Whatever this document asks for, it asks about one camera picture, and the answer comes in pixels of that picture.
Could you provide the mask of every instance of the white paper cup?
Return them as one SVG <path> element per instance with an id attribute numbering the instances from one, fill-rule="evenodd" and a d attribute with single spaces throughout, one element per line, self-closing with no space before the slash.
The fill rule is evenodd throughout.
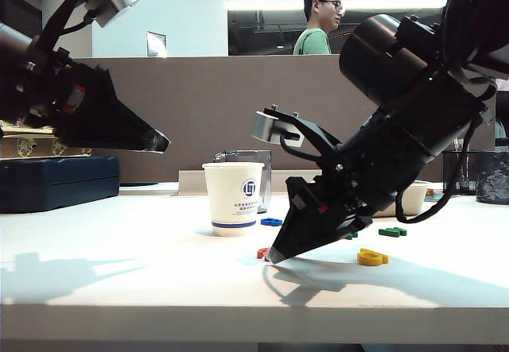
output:
<path id="1" fill-rule="evenodd" d="M 202 167 L 214 234 L 244 235 L 256 223 L 263 163 L 207 163 Z"/>

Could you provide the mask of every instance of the robotic arm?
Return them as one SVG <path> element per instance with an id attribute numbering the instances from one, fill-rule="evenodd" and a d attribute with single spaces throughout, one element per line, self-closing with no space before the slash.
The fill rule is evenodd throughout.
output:
<path id="1" fill-rule="evenodd" d="M 137 1 L 65 0 L 33 39 L 0 23 L 0 119 L 52 126 L 67 146 L 164 152 L 169 140 L 117 100 L 106 68 L 92 69 L 63 48 L 53 50 L 61 35 L 94 20 L 105 26 Z M 83 4 L 84 21 L 65 28 Z"/>
<path id="2" fill-rule="evenodd" d="M 509 78 L 509 24 L 496 11 L 509 0 L 448 0 L 442 23 L 415 17 L 369 18 L 343 47 L 340 70 L 379 109 L 345 143 L 314 123 L 282 113 L 258 112 L 253 136 L 315 161 L 314 182 L 287 181 L 290 209 L 267 254 L 278 263 L 364 229 L 371 217 L 396 202 L 401 222 L 419 222 L 439 211 L 454 184 L 429 211 L 403 215 L 402 193 L 418 173 L 465 128 L 464 152 L 483 121 L 484 101 L 496 93 L 494 78 Z M 467 77 L 465 69 L 475 72 Z M 484 85 L 475 96 L 469 84 Z M 307 138 L 319 154 L 296 150 Z"/>

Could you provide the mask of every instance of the mesh basket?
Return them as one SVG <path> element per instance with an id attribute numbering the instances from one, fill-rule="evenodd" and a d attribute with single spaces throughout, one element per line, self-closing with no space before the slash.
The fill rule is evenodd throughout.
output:
<path id="1" fill-rule="evenodd" d="M 468 151 L 466 158 L 460 167 L 460 173 L 456 186 L 453 189 L 454 195 L 475 195 L 477 189 L 477 154 L 478 151 Z M 460 159 L 461 151 L 444 151 L 443 156 L 443 180 L 444 180 L 444 191 L 448 187 L 448 180 L 451 178 Z"/>

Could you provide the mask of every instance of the table surface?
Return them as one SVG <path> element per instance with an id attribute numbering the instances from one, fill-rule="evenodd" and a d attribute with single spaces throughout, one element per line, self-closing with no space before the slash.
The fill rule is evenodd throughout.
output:
<path id="1" fill-rule="evenodd" d="M 287 210 L 273 196 L 259 216 Z M 508 215 L 461 196 L 406 237 L 378 235 L 398 222 L 375 219 L 279 265 L 256 258 L 278 228 L 213 236 L 205 196 L 1 215 L 2 337 L 507 344 Z M 361 247 L 389 263 L 357 264 Z"/>

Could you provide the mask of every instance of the blue case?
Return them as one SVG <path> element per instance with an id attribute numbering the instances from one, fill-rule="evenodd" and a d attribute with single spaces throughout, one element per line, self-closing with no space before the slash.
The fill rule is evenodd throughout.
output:
<path id="1" fill-rule="evenodd" d="M 116 157 L 56 157 L 0 161 L 0 212 L 69 207 L 119 194 Z"/>

